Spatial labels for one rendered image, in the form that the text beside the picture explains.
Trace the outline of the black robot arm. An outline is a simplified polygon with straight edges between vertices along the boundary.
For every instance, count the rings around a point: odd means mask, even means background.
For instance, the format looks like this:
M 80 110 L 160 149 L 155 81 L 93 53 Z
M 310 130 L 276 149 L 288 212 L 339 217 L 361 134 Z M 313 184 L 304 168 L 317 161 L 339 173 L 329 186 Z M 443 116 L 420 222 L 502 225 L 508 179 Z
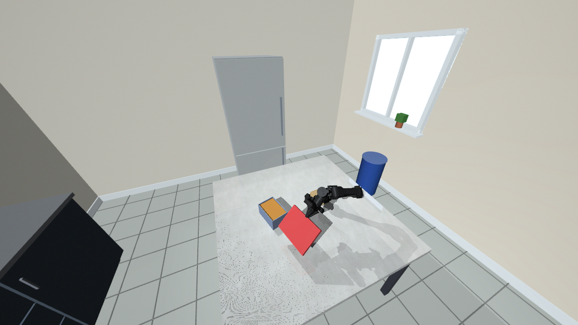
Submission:
M 340 197 L 363 198 L 363 189 L 360 186 L 355 186 L 353 188 L 343 188 L 341 186 L 327 186 L 327 188 L 319 187 L 317 190 L 317 194 L 319 195 L 319 197 L 324 198 L 326 200 L 325 203 L 327 203 L 330 202 L 331 200 L 336 200 Z M 314 198 L 315 196 L 310 197 L 310 194 L 308 193 L 306 193 L 305 195 L 305 199 L 309 199 L 310 201 L 313 201 Z

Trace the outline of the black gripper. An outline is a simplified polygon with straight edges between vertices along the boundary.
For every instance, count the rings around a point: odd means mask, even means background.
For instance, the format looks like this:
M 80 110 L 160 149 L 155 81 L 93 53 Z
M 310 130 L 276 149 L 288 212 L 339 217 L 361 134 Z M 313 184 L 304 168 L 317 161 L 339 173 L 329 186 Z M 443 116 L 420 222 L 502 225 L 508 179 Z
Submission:
M 313 215 L 316 215 L 318 212 L 318 210 L 323 214 L 324 213 L 324 209 L 321 207 L 321 205 L 323 203 L 325 203 L 325 199 L 322 197 L 319 197 L 319 195 L 315 195 L 315 198 L 313 201 L 310 201 L 309 199 L 305 199 L 305 204 L 308 206 L 308 209 L 306 211 L 306 215 L 305 217 L 310 218 Z

